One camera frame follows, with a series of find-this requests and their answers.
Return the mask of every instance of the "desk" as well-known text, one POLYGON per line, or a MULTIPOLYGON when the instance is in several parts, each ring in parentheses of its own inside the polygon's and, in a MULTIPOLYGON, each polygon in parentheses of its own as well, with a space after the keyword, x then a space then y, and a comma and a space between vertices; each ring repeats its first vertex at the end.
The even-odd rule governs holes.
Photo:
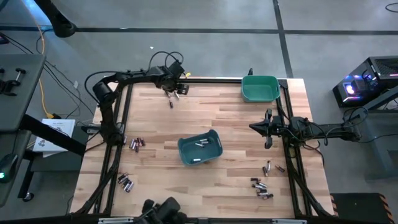
MULTIPOLYGON (((304 81, 290 79, 288 85, 294 115, 311 119, 304 81)), ((129 173, 135 186, 129 194, 116 187, 112 216, 139 216, 146 199, 162 203, 171 196, 188 217, 294 217, 287 174, 274 167, 276 164, 286 167, 281 139, 274 137, 272 148, 264 149, 264 138, 248 126, 262 121, 268 108, 276 114, 275 103, 243 102, 238 84, 204 83, 190 84, 188 95, 173 101, 171 110, 164 92, 153 84, 133 86, 126 136, 129 141, 143 137, 147 146, 140 148, 139 153, 123 147, 118 173, 129 173), (221 157, 199 166, 184 166, 178 154, 178 139, 209 129, 220 136, 224 150, 221 157), (272 169, 269 177, 264 177, 261 167, 268 160, 272 169), (250 177, 261 177, 274 198, 257 198, 250 177)), ((100 120, 97 110, 95 122, 100 120)), ((87 147, 101 141, 101 137, 95 137, 87 147)), ((85 154, 71 212, 78 210, 97 187, 105 147, 85 154)), ((302 160, 309 189, 325 210, 333 214, 321 157, 302 149, 302 160)), ((107 193, 105 189, 102 207, 107 193)), ((300 192, 298 195, 304 211, 300 192)))

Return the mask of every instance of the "teal bin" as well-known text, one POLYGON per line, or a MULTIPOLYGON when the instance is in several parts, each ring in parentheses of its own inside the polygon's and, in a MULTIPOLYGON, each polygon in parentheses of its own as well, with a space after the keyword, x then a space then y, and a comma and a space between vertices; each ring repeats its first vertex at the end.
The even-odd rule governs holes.
POLYGON ((279 95, 279 82, 273 76, 248 75, 242 79, 242 97, 247 103, 270 103, 279 95))
POLYGON ((200 134, 187 139, 178 140, 178 151, 185 165, 192 166, 204 163, 211 159, 216 159, 223 153, 220 138, 215 130, 211 129, 205 134, 200 134), (208 139, 209 144, 204 147, 197 146, 201 139, 208 139), (200 162, 194 162, 194 159, 200 159, 200 162))

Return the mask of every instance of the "wheel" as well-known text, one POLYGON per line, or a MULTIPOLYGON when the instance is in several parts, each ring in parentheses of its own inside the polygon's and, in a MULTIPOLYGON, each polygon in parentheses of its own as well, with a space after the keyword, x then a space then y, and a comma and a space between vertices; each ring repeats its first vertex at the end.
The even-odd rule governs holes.
POLYGON ((27 192, 26 193, 26 197, 24 197, 22 199, 23 202, 29 202, 30 200, 32 200, 35 197, 35 195, 33 193, 27 192))

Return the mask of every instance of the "butcher block tabletop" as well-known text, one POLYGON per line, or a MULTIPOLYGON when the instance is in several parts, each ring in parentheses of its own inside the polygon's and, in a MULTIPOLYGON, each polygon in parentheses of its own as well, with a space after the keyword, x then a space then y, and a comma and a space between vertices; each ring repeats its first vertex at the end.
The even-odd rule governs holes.
MULTIPOLYGON (((302 79, 287 79, 294 116, 312 119, 302 79)), ((122 102, 126 95, 124 89, 122 102)), ((283 91, 282 104, 285 105, 283 91)), ((118 176, 128 173, 134 182, 130 193, 116 184, 112 216, 141 214, 143 203, 152 199, 163 203, 174 197, 181 212, 188 217, 211 218, 293 218, 284 149, 280 138, 274 136, 270 149, 264 148, 265 139, 249 128, 249 124, 264 119, 268 108, 277 114, 276 102, 245 103, 240 84, 192 83, 188 95, 172 97, 170 109, 165 93, 154 84, 133 86, 129 117, 126 126, 127 141, 144 138, 145 147, 138 153, 123 147, 118 176), (178 153, 177 141, 197 134, 217 131, 223 154, 198 166, 185 166, 178 153), (264 177, 262 167, 271 161, 271 171, 264 177), (273 198, 257 197, 250 177, 260 177, 268 185, 273 198)), ((118 121, 121 120, 123 104, 118 121)), ((100 123, 101 113, 96 110, 94 123, 100 123)), ((102 142, 97 135, 87 148, 102 142)), ((77 211, 94 192, 100 179, 106 145, 103 144, 84 155, 80 175, 72 202, 71 212, 77 211)), ((323 208, 333 214, 328 184, 322 159, 315 151, 301 149, 308 188, 323 208)), ((101 211, 106 205, 108 187, 104 191, 101 211)), ((302 194, 298 190, 303 212, 302 194)))

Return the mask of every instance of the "gray floor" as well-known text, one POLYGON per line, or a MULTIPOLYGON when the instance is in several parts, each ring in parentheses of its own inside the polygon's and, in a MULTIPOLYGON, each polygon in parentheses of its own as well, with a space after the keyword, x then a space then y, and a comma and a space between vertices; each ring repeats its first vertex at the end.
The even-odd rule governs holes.
MULTIPOLYGON (((40 24, 48 20, 35 12, 40 24)), ((290 30, 398 30, 398 13, 384 9, 391 1, 378 0, 279 0, 284 29, 290 30)), ((110 0, 57 0, 54 3, 78 27, 199 28, 199 29, 277 29, 272 0, 148 0, 117 3, 110 0)), ((31 18, 10 1, 0 12, 0 26, 33 26, 31 18)), ((34 49, 37 32, 5 31, 7 35, 34 49)), ((47 59, 72 81, 77 81, 82 99, 95 107, 82 88, 85 77, 98 70, 146 68, 158 50, 184 54, 184 68, 195 76, 242 77, 250 67, 255 74, 286 77, 278 34, 184 34, 184 33, 76 33, 58 39, 45 34, 47 59)), ((304 78, 313 119, 317 123, 341 122, 331 89, 368 56, 398 55, 398 35, 286 35, 295 78, 304 78)), ((1 54, 18 54, 11 46, 0 46, 1 54)), ((161 57, 153 64, 162 63, 161 57)), ((67 114, 74 104, 42 74, 46 104, 52 113, 67 114)), ((39 90, 36 89, 28 113, 43 118, 39 90)), ((79 121, 92 116, 83 106, 79 121)), ((387 197, 398 220, 396 180, 367 183, 364 174, 373 168, 373 154, 367 145, 332 140, 323 147, 325 168, 331 192, 379 192, 387 197)), ((35 174, 31 191, 36 198, 23 203, 16 199, 23 178, 0 220, 63 215, 73 194, 78 174, 35 174)))

